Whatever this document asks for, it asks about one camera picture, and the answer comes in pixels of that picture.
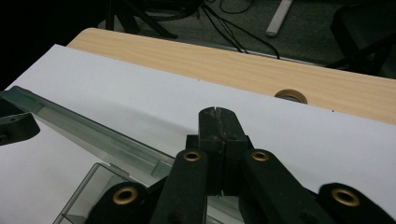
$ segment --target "black clamp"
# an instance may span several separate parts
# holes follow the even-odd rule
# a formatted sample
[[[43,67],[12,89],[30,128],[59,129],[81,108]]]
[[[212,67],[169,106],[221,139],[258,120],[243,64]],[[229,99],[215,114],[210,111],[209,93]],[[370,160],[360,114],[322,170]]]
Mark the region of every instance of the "black clamp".
[[[396,223],[350,186],[305,189],[273,153],[253,147],[233,111],[219,107],[199,113],[198,134],[187,136],[169,176],[154,186],[156,193],[143,189],[149,204],[132,202],[145,218],[128,223],[204,224],[209,195],[237,196],[247,224]]]
[[[25,113],[0,97],[0,146],[30,139],[39,132],[31,113]]]

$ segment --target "white paper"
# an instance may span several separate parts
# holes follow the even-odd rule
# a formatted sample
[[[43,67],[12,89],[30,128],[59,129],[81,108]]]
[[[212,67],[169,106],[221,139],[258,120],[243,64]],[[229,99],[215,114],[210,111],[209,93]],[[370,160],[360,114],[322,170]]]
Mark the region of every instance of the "white paper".
[[[273,152],[306,188],[318,191],[323,184],[343,183],[358,189],[396,217],[395,125],[61,46],[54,46],[12,85],[19,85],[172,156],[184,148],[187,134],[197,134],[200,110],[210,106],[231,109],[254,147]],[[3,151],[0,148],[0,157],[5,160],[7,154]],[[7,166],[18,162],[17,158],[11,159]],[[52,165],[52,169],[60,169],[58,164]],[[89,167],[92,162],[82,161],[76,165]],[[0,173],[5,167],[2,163]],[[43,177],[40,172],[43,170],[27,175],[32,181],[36,175],[38,181]],[[57,188],[56,183],[50,187]],[[19,190],[26,192],[29,187]],[[5,195],[0,195],[3,202]],[[23,208],[20,212],[26,211],[23,204],[12,206],[15,210]],[[5,207],[1,205],[1,223],[1,218],[8,217],[5,211],[11,210]],[[19,217],[14,217],[12,223],[23,223],[15,218]]]

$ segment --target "desk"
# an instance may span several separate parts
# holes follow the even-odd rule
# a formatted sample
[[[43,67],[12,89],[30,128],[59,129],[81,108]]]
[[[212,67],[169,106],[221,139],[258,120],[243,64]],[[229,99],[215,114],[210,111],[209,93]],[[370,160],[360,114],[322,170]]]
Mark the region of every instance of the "desk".
[[[90,28],[69,48],[274,96],[285,89],[310,105],[396,124],[396,80]]]

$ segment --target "dark background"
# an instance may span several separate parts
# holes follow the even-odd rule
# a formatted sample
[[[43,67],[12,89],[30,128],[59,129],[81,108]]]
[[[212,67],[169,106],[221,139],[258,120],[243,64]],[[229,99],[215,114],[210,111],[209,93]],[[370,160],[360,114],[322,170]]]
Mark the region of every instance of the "dark background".
[[[273,45],[283,59],[322,66],[343,57],[330,25],[335,11],[352,1],[294,0],[278,36],[266,37],[265,30],[280,1],[253,0],[251,7],[240,14],[221,11],[220,3],[223,9],[240,11],[251,0],[215,0],[205,3],[221,17]],[[108,0],[12,1],[11,6],[5,10],[9,13],[2,15],[5,26],[2,67],[5,69],[0,77],[0,90],[4,90],[54,44],[66,46],[88,27],[105,28],[107,3]],[[137,19],[137,23],[141,35],[157,35],[143,21]],[[233,47],[217,33],[201,9],[182,20],[163,21],[159,24],[178,35],[177,41],[220,48]],[[114,30],[124,32],[117,20]],[[249,52],[274,56],[271,49],[245,33],[233,29],[233,34]]]

